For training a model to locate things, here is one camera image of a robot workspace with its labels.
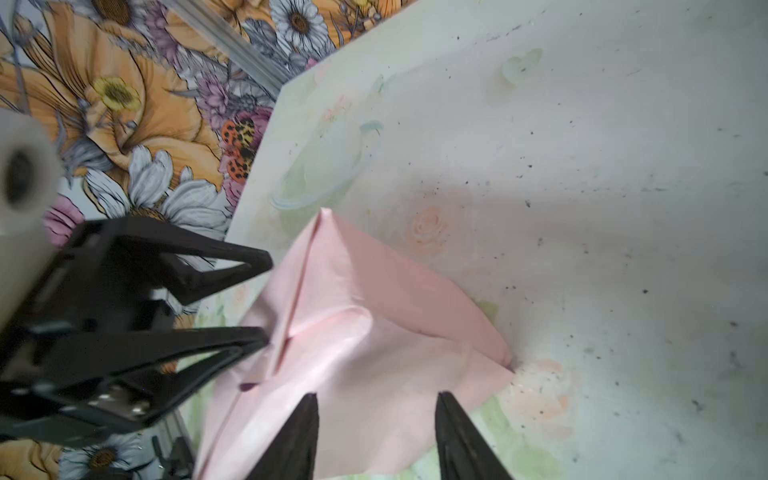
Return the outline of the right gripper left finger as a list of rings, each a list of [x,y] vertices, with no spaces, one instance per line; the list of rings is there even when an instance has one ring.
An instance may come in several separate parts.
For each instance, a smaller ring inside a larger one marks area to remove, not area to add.
[[[246,478],[248,480],[312,480],[318,435],[317,394],[307,393],[301,398]]]

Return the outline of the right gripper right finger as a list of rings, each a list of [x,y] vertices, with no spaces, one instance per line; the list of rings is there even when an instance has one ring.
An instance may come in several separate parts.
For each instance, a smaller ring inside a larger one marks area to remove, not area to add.
[[[435,435],[442,480],[512,480],[455,396],[438,394]]]

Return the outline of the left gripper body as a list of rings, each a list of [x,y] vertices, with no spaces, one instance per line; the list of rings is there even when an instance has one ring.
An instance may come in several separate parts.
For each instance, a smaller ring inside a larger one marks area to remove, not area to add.
[[[13,317],[54,256],[43,218],[62,165],[34,118],[1,112],[1,325]]]

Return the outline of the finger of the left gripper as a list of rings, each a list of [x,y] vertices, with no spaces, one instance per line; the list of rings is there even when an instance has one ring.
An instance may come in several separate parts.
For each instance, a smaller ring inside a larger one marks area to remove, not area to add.
[[[265,250],[214,240],[144,217],[87,221],[53,257],[24,302],[27,331],[147,329],[173,311],[152,293],[182,305],[261,275]]]
[[[268,342],[259,327],[29,336],[1,354],[1,435],[84,447],[137,432]]]

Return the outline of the purple wrapping paper sheet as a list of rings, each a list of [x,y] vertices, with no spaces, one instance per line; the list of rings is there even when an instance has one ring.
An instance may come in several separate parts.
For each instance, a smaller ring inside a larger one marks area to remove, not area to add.
[[[434,444],[440,392],[474,410],[512,381],[506,342],[456,284],[328,209],[242,325],[269,342],[217,379],[198,479],[244,478],[308,393],[319,406],[316,478],[396,474]]]

